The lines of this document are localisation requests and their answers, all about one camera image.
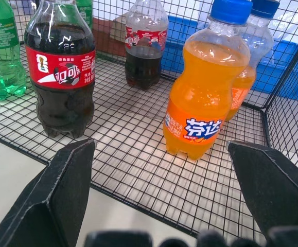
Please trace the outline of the blue plastic crate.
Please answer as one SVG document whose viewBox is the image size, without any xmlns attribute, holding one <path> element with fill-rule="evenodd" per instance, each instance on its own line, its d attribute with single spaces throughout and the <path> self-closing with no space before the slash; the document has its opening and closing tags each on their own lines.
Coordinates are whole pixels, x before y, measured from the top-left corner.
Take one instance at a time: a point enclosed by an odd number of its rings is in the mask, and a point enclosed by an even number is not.
<svg viewBox="0 0 298 247">
<path fill-rule="evenodd" d="M 197 21 L 169 16 L 168 37 L 162 58 L 164 76 L 176 78 L 184 69 L 182 50 L 185 40 L 197 29 Z M 257 66 L 256 80 L 245 101 L 262 107 L 274 92 L 279 80 L 298 50 L 298 45 L 289 41 L 276 41 L 272 50 Z M 278 96 L 298 100 L 298 61 L 278 91 Z"/>
</svg>

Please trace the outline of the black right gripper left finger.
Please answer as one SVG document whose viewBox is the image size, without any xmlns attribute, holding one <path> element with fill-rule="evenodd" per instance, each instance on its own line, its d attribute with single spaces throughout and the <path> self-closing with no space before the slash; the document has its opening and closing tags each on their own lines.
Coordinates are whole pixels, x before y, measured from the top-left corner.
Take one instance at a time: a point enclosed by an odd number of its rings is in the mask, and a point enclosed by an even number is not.
<svg viewBox="0 0 298 247">
<path fill-rule="evenodd" d="M 75 247 L 89 197 L 94 151 L 66 145 L 23 189 L 0 223 L 0 247 Z"/>
</svg>

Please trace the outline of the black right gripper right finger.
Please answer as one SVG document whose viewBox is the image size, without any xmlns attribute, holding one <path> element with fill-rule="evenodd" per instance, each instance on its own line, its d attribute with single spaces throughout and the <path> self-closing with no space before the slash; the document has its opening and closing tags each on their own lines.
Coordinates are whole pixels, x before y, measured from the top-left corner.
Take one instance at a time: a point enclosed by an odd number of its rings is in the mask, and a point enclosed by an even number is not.
<svg viewBox="0 0 298 247">
<path fill-rule="evenodd" d="M 298 226 L 298 168 L 278 150 L 254 143 L 226 145 L 246 205 L 261 233 Z"/>
</svg>

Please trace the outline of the half-full Coca-Cola bottle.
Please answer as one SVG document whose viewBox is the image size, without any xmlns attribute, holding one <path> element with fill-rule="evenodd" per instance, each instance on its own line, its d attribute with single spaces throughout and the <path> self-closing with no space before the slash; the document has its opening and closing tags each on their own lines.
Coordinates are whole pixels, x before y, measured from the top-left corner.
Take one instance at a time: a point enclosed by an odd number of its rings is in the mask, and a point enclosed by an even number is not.
<svg viewBox="0 0 298 247">
<path fill-rule="evenodd" d="M 126 14 L 127 84 L 149 89 L 159 82 L 169 20 L 160 0 L 136 0 Z"/>
</svg>

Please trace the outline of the full orange Fanta bottle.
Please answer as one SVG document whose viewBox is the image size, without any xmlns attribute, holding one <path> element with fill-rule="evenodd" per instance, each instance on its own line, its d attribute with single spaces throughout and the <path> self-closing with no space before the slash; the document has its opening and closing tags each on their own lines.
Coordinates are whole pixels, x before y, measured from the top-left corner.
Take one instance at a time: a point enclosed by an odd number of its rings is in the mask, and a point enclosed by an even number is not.
<svg viewBox="0 0 298 247">
<path fill-rule="evenodd" d="M 184 43 L 184 70 L 174 82 L 163 123 L 168 153 L 200 159 L 213 145 L 232 105 L 232 85 L 248 66 L 240 35 L 251 0 L 214 0 L 209 25 Z"/>
</svg>

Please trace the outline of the half-full orange Fanta bottle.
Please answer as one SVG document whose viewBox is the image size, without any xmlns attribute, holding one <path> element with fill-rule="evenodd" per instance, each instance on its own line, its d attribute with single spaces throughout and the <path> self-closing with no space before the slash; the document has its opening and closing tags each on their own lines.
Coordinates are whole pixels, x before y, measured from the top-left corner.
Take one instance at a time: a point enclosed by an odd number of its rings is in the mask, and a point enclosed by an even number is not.
<svg viewBox="0 0 298 247">
<path fill-rule="evenodd" d="M 268 25 L 279 8 L 279 2 L 277 0 L 252 0 L 252 3 L 247 26 L 241 31 L 242 38 L 250 50 L 251 57 L 248 67 L 233 83 L 233 102 L 225 119 L 226 121 L 231 120 L 239 110 L 255 82 L 258 63 L 274 45 L 273 36 Z"/>
</svg>

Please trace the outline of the full Coca-Cola bottle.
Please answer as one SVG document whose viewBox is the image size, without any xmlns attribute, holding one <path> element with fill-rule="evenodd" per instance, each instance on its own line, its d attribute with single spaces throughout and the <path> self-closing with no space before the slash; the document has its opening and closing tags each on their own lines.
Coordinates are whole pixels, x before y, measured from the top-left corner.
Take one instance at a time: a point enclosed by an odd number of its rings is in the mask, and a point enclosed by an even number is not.
<svg viewBox="0 0 298 247">
<path fill-rule="evenodd" d="M 40 0 L 24 43 L 45 133 L 81 137 L 94 116 L 96 49 L 76 1 Z"/>
</svg>

